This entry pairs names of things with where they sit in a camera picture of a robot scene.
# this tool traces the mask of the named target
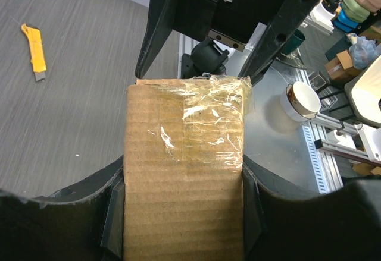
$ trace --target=corrugated cardboard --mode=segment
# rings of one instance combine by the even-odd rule
[[[381,175],[381,167],[374,167],[374,169],[371,170],[371,173],[373,175]]]
[[[353,67],[352,58],[347,50],[338,53],[325,67],[331,79],[340,82],[350,81],[362,72]]]
[[[371,175],[372,170],[374,169],[374,166],[366,164],[366,163],[359,163],[359,164],[353,164],[352,169],[364,176]]]
[[[192,84],[209,82],[128,88],[124,260],[243,260],[243,113],[217,103],[185,117],[176,89]],[[222,159],[232,153],[236,165]]]
[[[363,31],[360,36],[364,36],[368,40],[381,40],[381,28],[375,25],[370,26],[367,30]]]

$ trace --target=yellow box cutter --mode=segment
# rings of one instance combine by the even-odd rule
[[[42,49],[41,32],[36,27],[27,26],[25,23],[21,26],[21,30],[25,33],[29,41],[30,62],[33,65],[33,72],[35,73],[36,81],[45,79],[45,57]]]

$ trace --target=metal rail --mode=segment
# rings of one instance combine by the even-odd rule
[[[329,117],[325,114],[317,114],[313,122],[324,126],[328,129],[338,130],[341,134],[347,134],[350,136],[357,135],[358,130],[361,129],[362,125],[352,125],[346,122],[337,120],[336,118]]]
[[[308,79],[307,71],[298,69],[298,73],[300,80],[310,86],[311,84],[310,80]],[[311,162],[313,164],[315,179],[319,187],[319,192],[324,194],[342,188],[343,182],[341,180],[335,157],[329,152],[318,151],[314,147],[314,141],[319,139],[327,139],[326,127],[323,126],[321,122],[328,125],[328,128],[332,129],[336,129],[337,126],[340,128],[341,123],[334,118],[319,114],[316,119],[305,122],[302,126],[304,131],[304,139],[308,146],[308,153],[311,156]],[[312,143],[310,143],[311,139],[309,139],[309,133],[312,134]]]
[[[354,161],[364,162],[373,166],[380,166],[379,163],[371,161],[369,159],[368,154],[366,154],[366,152],[364,151],[352,149],[346,146],[338,145],[336,143],[331,143],[323,139],[315,141],[315,147],[316,149],[323,150],[325,152],[338,155],[340,157],[352,159]]]

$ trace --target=plastic bag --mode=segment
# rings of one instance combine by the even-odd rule
[[[357,43],[349,47],[349,54],[357,69],[365,69],[379,56],[376,43],[365,37],[357,38]]]

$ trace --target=black metal bracket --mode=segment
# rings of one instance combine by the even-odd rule
[[[373,14],[373,15],[371,14],[370,16],[368,16],[367,19],[365,19],[364,22],[360,23],[356,27],[356,29],[354,30],[354,33],[356,33],[357,35],[360,35],[362,32],[367,30],[370,26],[372,26],[374,23],[376,23],[380,19],[381,19],[381,12],[377,14]]]
[[[222,51],[212,39],[206,38],[194,47],[191,55],[182,55],[181,78],[198,77],[203,73],[224,74],[228,54],[228,50]]]
[[[125,191],[123,177],[119,175],[113,185],[101,238],[101,248],[109,252],[111,256],[122,260]]]
[[[260,81],[285,42],[293,35],[318,1],[285,0],[250,53],[239,76],[250,76],[253,85]]]
[[[150,0],[136,76],[145,75],[172,29],[200,42],[209,36],[242,49],[262,22],[267,28],[240,72],[255,84],[318,1]]]

